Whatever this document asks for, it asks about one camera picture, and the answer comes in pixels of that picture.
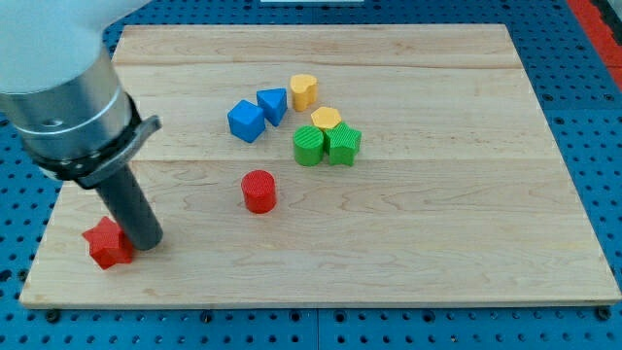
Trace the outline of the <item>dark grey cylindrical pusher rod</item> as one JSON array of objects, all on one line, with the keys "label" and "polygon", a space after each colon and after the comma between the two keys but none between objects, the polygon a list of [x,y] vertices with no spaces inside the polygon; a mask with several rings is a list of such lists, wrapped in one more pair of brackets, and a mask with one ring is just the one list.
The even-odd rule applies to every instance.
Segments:
[{"label": "dark grey cylindrical pusher rod", "polygon": [[127,165],[95,189],[135,249],[148,251],[159,244],[163,230]]}]

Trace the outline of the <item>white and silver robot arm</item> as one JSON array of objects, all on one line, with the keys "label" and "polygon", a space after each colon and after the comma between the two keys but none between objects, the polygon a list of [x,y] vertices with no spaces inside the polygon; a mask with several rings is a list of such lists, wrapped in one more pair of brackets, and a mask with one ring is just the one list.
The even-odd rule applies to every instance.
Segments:
[{"label": "white and silver robot arm", "polygon": [[102,37],[146,0],[4,1],[1,112],[49,176],[98,192],[133,246],[162,228],[128,167],[161,127],[142,119]]}]

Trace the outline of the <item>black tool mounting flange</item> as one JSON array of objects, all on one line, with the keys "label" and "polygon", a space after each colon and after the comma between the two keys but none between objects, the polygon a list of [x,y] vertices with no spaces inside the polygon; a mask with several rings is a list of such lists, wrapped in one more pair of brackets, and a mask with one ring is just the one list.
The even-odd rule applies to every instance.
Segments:
[{"label": "black tool mounting flange", "polygon": [[83,189],[93,189],[111,177],[138,153],[147,139],[161,129],[159,116],[142,120],[136,104],[128,94],[131,108],[129,125],[113,141],[84,157],[68,160],[44,157],[29,147],[33,161],[48,173],[48,177],[60,181],[74,181]]}]

